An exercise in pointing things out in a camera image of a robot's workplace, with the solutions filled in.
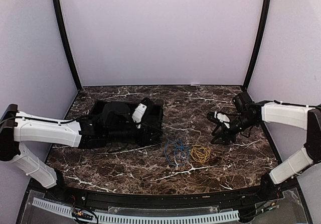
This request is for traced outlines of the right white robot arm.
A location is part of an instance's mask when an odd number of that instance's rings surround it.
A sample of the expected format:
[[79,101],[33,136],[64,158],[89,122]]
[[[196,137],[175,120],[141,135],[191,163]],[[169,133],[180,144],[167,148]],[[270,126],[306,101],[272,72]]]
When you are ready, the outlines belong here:
[[275,196],[282,184],[311,166],[320,163],[320,106],[287,103],[276,100],[254,102],[247,92],[233,97],[236,114],[210,111],[207,119],[216,127],[212,131],[211,144],[229,145],[238,134],[254,126],[276,123],[306,131],[303,147],[277,167],[262,175],[256,197],[266,201]]

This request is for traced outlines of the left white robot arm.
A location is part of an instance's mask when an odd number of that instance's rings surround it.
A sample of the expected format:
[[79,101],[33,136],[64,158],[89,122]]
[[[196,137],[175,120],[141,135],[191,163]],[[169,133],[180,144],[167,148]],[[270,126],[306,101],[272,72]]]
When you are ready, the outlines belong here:
[[29,115],[10,104],[1,118],[1,161],[10,162],[37,180],[60,202],[71,197],[59,170],[43,163],[24,144],[44,142],[79,149],[104,148],[108,143],[133,141],[140,147],[157,141],[163,108],[148,98],[140,103],[97,102],[92,113],[72,120]]

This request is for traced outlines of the black three-compartment bin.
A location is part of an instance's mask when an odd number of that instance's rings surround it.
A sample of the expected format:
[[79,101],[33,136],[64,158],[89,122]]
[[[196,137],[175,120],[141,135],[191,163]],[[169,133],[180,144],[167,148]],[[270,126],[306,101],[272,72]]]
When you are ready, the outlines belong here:
[[140,102],[102,101],[98,100],[89,114],[95,125],[109,136],[137,136],[141,128],[156,128],[162,134],[163,104],[153,102],[152,110],[138,129],[132,114]]

